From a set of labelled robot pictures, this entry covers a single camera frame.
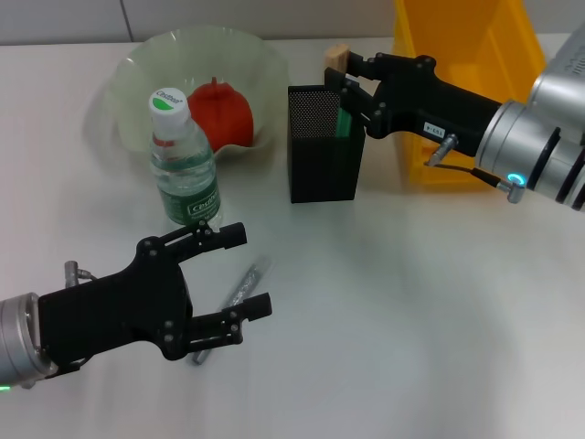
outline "yellow container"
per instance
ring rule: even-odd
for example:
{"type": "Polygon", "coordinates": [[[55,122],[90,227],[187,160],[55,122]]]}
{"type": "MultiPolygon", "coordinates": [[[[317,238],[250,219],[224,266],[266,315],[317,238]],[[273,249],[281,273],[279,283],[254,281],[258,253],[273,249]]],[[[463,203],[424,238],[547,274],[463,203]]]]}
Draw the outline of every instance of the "yellow container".
{"type": "MultiPolygon", "coordinates": [[[[437,59],[437,76],[495,101],[526,102],[545,59],[522,0],[395,0],[396,55],[437,59]]],[[[463,172],[424,166],[437,147],[415,134],[396,134],[409,182],[428,190],[487,185],[463,172]]],[[[447,165],[473,167],[451,152],[447,165]]]]}

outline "label sticker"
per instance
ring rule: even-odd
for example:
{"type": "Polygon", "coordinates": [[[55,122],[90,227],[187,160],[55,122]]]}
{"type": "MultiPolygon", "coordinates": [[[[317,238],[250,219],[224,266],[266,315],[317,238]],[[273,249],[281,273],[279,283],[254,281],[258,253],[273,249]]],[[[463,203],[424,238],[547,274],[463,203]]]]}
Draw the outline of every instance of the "label sticker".
{"type": "Polygon", "coordinates": [[[433,125],[432,123],[425,122],[423,130],[425,133],[436,135],[441,139],[445,136],[445,130],[437,125],[433,125]]]}

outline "black mesh pen holder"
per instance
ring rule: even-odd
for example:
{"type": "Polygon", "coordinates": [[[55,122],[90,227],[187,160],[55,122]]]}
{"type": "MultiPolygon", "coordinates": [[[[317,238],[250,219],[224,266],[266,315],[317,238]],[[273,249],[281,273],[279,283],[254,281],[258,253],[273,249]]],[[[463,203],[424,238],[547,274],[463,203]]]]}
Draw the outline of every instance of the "black mesh pen holder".
{"type": "Polygon", "coordinates": [[[364,127],[336,137],[339,95],[321,85],[289,87],[288,168],[292,203],[356,196],[364,127]]]}

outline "red fruit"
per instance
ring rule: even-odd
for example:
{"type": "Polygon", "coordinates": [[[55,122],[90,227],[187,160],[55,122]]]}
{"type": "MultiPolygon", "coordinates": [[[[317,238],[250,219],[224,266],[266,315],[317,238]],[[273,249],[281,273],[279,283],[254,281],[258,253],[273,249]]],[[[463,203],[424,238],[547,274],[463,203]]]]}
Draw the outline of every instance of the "red fruit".
{"type": "Polygon", "coordinates": [[[246,98],[214,77],[187,98],[191,117],[201,127],[213,152],[225,145],[251,146],[254,120],[246,98]]]}

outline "green bowl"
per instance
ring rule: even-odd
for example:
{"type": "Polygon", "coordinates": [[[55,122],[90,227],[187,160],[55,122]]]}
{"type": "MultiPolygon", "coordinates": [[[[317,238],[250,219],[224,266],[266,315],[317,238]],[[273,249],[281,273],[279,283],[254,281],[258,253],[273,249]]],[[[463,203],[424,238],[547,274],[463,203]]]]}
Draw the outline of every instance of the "green bowl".
{"type": "Polygon", "coordinates": [[[226,27],[195,26],[150,38],[118,65],[104,99],[122,145],[131,151],[149,150],[148,98],[153,91],[175,87],[189,96],[213,77],[243,94],[254,118],[252,147],[227,145],[219,152],[273,143],[282,126],[279,118],[287,112],[286,60],[253,35],[226,27]]]}

